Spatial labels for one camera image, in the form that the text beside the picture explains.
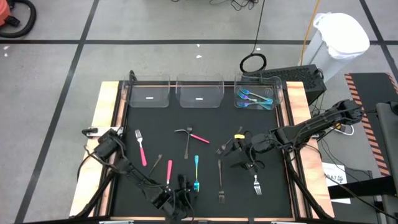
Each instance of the orange vacuum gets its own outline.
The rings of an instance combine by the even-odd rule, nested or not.
[[[24,28],[19,31],[10,33],[2,32],[1,28],[4,26],[19,27],[20,21],[11,15],[11,10],[15,3],[23,3],[30,8],[30,16]],[[36,21],[36,8],[29,0],[0,0],[0,37],[17,38],[22,37],[30,32]]]

